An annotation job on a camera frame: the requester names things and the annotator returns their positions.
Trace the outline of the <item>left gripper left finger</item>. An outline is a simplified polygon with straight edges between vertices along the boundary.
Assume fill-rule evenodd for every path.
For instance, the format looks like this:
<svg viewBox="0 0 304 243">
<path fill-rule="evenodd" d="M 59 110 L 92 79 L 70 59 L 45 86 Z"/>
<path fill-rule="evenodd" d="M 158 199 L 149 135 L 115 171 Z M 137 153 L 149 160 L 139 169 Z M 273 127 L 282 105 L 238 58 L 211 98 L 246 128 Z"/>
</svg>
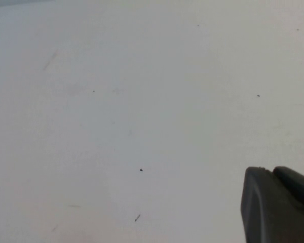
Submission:
<svg viewBox="0 0 304 243">
<path fill-rule="evenodd" d="M 304 205 L 273 171 L 246 169 L 241 215 L 246 242 L 304 242 Z"/>
</svg>

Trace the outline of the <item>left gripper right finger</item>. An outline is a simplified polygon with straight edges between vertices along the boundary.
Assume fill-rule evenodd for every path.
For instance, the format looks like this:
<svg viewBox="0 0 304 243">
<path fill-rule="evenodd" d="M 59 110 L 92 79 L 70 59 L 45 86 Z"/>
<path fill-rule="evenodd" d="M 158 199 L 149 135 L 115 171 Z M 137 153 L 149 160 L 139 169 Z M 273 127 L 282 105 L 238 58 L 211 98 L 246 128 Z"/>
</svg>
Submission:
<svg viewBox="0 0 304 243">
<path fill-rule="evenodd" d="M 304 205 L 304 175 L 288 167 L 275 167 L 273 173 L 293 197 Z"/>
</svg>

